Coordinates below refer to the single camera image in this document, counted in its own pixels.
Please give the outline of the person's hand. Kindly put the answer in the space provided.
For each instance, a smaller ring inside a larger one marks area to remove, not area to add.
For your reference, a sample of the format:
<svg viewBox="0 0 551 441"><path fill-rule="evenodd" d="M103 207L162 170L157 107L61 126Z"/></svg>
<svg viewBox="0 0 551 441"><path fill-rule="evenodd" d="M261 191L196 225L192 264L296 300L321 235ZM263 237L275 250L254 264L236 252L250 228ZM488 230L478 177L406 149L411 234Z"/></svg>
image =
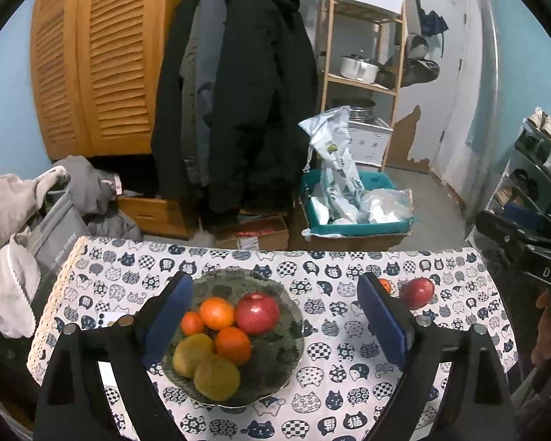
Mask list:
<svg viewBox="0 0 551 441"><path fill-rule="evenodd" d="M541 365L551 359L551 311L550 293L545 291L536 301L538 309L544 309L538 323L538 336L536 345L531 353L531 361L534 365Z"/></svg>

